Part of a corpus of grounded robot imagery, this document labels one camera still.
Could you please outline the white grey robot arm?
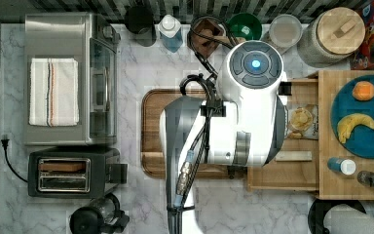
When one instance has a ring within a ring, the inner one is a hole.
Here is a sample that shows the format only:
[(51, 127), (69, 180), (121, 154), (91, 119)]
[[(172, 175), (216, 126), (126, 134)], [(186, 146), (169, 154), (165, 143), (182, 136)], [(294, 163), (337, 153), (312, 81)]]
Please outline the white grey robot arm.
[(160, 117), (169, 234), (201, 234), (192, 191), (201, 163), (262, 167), (281, 150), (284, 77), (279, 52), (252, 40), (231, 49), (219, 72), (182, 80), (182, 96)]

